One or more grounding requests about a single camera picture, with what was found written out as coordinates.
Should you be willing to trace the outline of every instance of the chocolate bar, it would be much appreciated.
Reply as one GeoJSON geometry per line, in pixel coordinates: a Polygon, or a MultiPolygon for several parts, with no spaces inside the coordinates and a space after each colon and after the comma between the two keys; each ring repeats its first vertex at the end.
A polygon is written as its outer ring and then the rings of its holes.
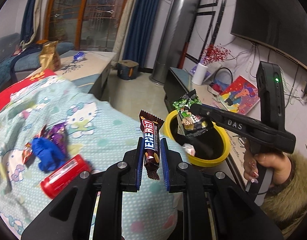
{"type": "Polygon", "coordinates": [[[143,110],[139,114],[140,129],[144,140],[144,166],[148,178],[159,180],[157,170],[160,163],[160,140],[159,130],[164,121],[143,110]]]}

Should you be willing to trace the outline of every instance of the tv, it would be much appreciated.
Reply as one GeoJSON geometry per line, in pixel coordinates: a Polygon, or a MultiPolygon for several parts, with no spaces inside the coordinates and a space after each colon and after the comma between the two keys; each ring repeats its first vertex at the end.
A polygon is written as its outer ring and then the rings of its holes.
{"type": "Polygon", "coordinates": [[[274,49],[307,69],[307,0],[237,0],[231,34],[274,49]]]}

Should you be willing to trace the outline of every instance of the hello kitty blanket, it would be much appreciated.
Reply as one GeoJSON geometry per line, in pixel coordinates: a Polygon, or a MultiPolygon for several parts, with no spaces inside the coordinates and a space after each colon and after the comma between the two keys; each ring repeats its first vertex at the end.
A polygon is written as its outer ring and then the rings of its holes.
{"type": "MultiPolygon", "coordinates": [[[[142,136],[139,122],[58,76],[44,78],[13,95],[0,112],[0,216],[19,239],[51,201],[39,185],[48,176],[39,170],[39,159],[29,167],[22,165],[24,145],[45,124],[51,127],[63,121],[67,122],[69,158],[81,154],[92,165],[92,172],[105,171],[121,161],[142,136]]],[[[187,161],[182,148],[167,141],[169,148],[180,152],[187,161]]],[[[167,239],[173,231],[181,195],[167,193],[162,168],[158,174],[161,179],[155,181],[143,172],[140,191],[124,193],[125,240],[167,239]]]]}

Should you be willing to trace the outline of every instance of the painted nail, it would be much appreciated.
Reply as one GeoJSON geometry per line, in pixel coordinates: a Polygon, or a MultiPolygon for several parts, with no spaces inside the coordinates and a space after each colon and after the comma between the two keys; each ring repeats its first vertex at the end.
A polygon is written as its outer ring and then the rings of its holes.
{"type": "Polygon", "coordinates": [[[254,162],[249,162],[249,164],[250,164],[250,166],[251,166],[252,168],[254,168],[254,167],[256,166],[256,164],[255,164],[254,162]]]}
{"type": "Polygon", "coordinates": [[[252,179],[252,180],[251,180],[251,183],[258,184],[258,180],[257,180],[257,179],[252,179]]]}
{"type": "Polygon", "coordinates": [[[252,175],[253,177],[255,177],[255,178],[258,178],[258,177],[259,177],[259,174],[258,174],[257,172],[255,172],[255,171],[253,171],[253,172],[251,173],[251,175],[252,175]]]}

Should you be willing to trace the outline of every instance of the brown fur coat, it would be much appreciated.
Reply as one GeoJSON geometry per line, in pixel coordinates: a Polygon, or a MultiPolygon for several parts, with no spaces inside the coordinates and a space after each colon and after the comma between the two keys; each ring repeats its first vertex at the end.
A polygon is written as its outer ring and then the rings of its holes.
{"type": "Polygon", "coordinates": [[[266,197],[262,210],[279,226],[287,239],[307,212],[307,159],[300,153],[288,155],[293,163],[294,177],[275,196],[266,197]]]}

